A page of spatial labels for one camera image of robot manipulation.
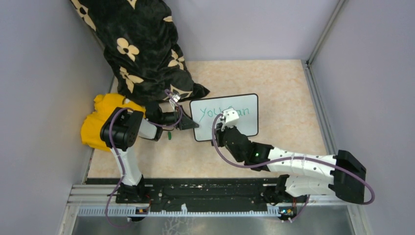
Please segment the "white whiteboard black frame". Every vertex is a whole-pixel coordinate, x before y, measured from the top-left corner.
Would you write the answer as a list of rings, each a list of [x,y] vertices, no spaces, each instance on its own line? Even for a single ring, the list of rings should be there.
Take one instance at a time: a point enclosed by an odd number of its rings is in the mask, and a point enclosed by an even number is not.
[[[212,125],[215,117],[224,110],[233,108],[239,115],[237,129],[246,136],[258,134],[258,95],[239,94],[192,100],[189,103],[191,117],[199,127],[194,129],[194,138],[198,142],[211,141]]]

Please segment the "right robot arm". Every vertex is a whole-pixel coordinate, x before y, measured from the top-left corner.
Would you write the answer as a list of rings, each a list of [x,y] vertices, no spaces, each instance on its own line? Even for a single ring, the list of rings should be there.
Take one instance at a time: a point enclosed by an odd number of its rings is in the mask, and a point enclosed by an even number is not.
[[[276,197],[288,202],[303,195],[335,195],[360,205],[373,202],[373,189],[366,182],[366,168],[349,151],[334,155],[309,155],[290,152],[269,144],[254,142],[236,127],[213,128],[212,144],[219,156],[237,168],[277,172],[284,176],[276,187]],[[371,198],[365,200],[365,190]]]

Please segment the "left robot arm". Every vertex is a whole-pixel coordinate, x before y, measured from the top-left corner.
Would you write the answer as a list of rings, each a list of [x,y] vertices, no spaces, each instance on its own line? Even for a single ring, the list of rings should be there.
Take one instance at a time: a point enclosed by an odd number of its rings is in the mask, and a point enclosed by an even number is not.
[[[131,150],[138,137],[158,141],[165,128],[199,128],[181,105],[171,103],[171,106],[171,112],[163,112],[156,101],[145,105],[144,111],[116,107],[102,125],[99,136],[113,153],[121,175],[111,194],[116,196],[116,203],[142,203],[148,195],[138,160]]]

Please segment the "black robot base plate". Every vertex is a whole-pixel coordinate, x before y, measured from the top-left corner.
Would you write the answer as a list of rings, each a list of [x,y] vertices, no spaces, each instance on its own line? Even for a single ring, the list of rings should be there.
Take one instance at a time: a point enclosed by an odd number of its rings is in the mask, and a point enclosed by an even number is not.
[[[151,212],[260,212],[267,205],[292,204],[285,192],[285,177],[277,178],[154,178],[137,188],[121,185],[118,204],[145,203]]]

